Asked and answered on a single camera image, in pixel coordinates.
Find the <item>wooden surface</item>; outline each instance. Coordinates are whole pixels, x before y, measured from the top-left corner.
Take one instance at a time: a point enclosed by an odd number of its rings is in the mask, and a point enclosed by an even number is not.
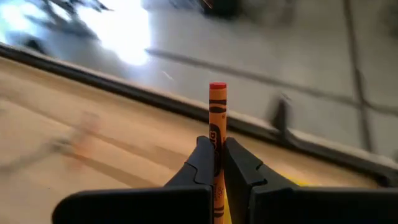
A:
[[[59,200],[85,189],[161,186],[206,135],[204,123],[0,58],[0,167],[76,133],[84,114],[98,130],[86,151],[53,153],[0,175],[0,223],[50,223]],[[265,164],[310,185],[376,187],[327,164],[235,133]],[[81,167],[74,166],[80,161]]]

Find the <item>floor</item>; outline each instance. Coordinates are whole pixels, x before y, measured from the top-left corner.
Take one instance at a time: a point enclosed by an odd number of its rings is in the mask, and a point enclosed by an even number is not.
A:
[[[0,58],[0,67],[0,223],[50,223],[56,204],[81,190],[162,186],[192,153],[197,136],[208,133],[202,122],[26,65]],[[79,134],[77,143],[72,136],[87,117],[96,118],[97,128]],[[298,183],[377,187],[343,167],[229,135]],[[72,142],[64,153],[54,147],[60,139]]]
[[[194,1],[104,1],[114,12],[79,9],[82,34],[27,1],[3,0],[0,40],[36,37],[53,57],[202,102],[209,82],[227,82],[229,109],[259,119],[285,94],[291,129],[398,159],[398,40],[380,19],[393,1],[299,0],[288,22],[275,2],[248,1],[230,22],[204,17]]]

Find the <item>orange crayon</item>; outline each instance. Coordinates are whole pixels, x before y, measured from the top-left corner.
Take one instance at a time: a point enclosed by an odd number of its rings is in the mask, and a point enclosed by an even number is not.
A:
[[[210,83],[209,138],[215,149],[214,223],[224,221],[224,142],[226,139],[226,84]]]

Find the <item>yellow object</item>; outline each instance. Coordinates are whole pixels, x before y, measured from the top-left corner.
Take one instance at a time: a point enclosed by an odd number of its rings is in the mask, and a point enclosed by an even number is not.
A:
[[[291,178],[288,178],[289,180],[293,181],[295,184],[299,186],[305,186],[308,184],[304,184],[304,182],[299,181],[299,180],[294,180]],[[229,212],[229,205],[228,205],[228,195],[225,193],[225,198],[224,198],[224,224],[232,224],[232,219],[231,219],[231,214]]]

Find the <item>red crayon tip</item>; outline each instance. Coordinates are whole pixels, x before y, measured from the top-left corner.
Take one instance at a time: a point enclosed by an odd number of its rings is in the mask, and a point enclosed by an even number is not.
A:
[[[210,83],[211,90],[220,90],[226,88],[226,83],[214,82]]]

